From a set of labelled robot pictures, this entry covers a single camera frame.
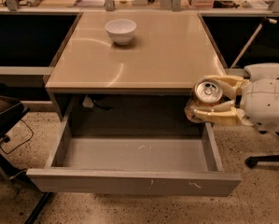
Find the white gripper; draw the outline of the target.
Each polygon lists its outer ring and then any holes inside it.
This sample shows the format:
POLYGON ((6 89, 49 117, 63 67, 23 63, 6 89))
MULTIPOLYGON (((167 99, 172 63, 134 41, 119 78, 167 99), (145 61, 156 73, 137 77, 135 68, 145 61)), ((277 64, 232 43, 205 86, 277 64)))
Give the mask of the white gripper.
POLYGON ((223 94, 231 100, 242 94, 241 109, 232 106, 229 111, 203 111, 195 106, 188 109, 193 122, 211 122, 226 126, 249 126, 260 132, 279 132, 279 79, 260 79, 251 84, 240 76, 206 76, 215 80, 223 94))

